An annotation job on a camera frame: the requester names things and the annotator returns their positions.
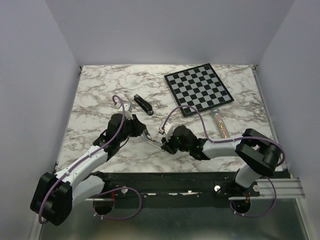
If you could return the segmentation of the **black stapler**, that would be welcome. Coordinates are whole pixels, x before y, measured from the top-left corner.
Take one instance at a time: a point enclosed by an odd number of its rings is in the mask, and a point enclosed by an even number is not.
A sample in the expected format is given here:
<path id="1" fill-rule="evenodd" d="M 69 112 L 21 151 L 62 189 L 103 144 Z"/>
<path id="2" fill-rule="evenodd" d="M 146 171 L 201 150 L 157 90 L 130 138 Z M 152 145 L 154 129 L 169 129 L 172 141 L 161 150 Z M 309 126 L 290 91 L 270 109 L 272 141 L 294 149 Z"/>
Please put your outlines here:
<path id="1" fill-rule="evenodd" d="M 149 116 L 152 116 L 154 114 L 153 107 L 149 102 L 144 100 L 141 96 L 138 94 L 134 95 L 134 101 L 142 108 L 142 110 Z"/>

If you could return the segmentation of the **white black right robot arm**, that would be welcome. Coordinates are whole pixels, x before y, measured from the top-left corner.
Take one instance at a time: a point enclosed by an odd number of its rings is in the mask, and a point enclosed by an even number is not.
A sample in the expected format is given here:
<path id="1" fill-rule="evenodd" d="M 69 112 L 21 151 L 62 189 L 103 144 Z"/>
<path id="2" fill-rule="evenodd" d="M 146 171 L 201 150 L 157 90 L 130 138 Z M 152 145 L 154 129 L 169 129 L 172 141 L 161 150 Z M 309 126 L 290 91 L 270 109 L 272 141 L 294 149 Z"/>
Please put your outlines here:
<path id="1" fill-rule="evenodd" d="M 258 131 L 248 128 L 240 137 L 223 140 L 208 140 L 196 137 L 193 132 L 180 125 L 161 127 L 161 149 L 174 155 L 178 151 L 187 152 L 198 161 L 211 160 L 220 157 L 240 157 L 245 166 L 238 170 L 230 183 L 230 191 L 241 196 L 247 192 L 260 177 L 273 176 L 280 158 L 285 158 L 284 149 L 273 140 Z"/>

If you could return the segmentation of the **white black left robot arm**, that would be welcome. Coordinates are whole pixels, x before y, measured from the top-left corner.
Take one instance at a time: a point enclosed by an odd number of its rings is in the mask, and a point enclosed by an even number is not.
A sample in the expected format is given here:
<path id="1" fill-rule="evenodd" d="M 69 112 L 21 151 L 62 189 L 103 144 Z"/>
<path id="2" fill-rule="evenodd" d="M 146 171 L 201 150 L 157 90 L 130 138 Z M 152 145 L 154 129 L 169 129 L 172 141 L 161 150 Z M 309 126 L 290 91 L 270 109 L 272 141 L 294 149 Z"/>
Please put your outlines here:
<path id="1" fill-rule="evenodd" d="M 121 113 L 113 114 L 107 128 L 83 156 L 56 173 L 44 173 L 30 203 L 30 209 L 38 214 L 39 223 L 59 226 L 76 202 L 92 195 L 107 197 L 111 185 L 91 176 L 91 172 L 109 161 L 120 150 L 122 142 L 143 135 L 146 129 L 135 114 L 130 119 Z"/>

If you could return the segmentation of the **light blue mini stapler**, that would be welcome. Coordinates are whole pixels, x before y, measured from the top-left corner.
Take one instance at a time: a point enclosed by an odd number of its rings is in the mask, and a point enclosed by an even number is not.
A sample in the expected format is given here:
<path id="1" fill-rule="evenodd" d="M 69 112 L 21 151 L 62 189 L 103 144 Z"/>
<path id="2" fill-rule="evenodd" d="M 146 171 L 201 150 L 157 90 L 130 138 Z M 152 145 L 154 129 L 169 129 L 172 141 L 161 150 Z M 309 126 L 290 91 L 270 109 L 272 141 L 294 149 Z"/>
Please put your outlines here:
<path id="1" fill-rule="evenodd" d="M 143 131 L 142 135 L 144 137 L 144 140 L 147 141 L 148 144 L 150 144 L 156 148 L 159 148 L 159 149 L 161 148 L 162 143 L 160 141 L 156 140 L 155 138 L 153 138 L 147 129 L 145 129 Z"/>

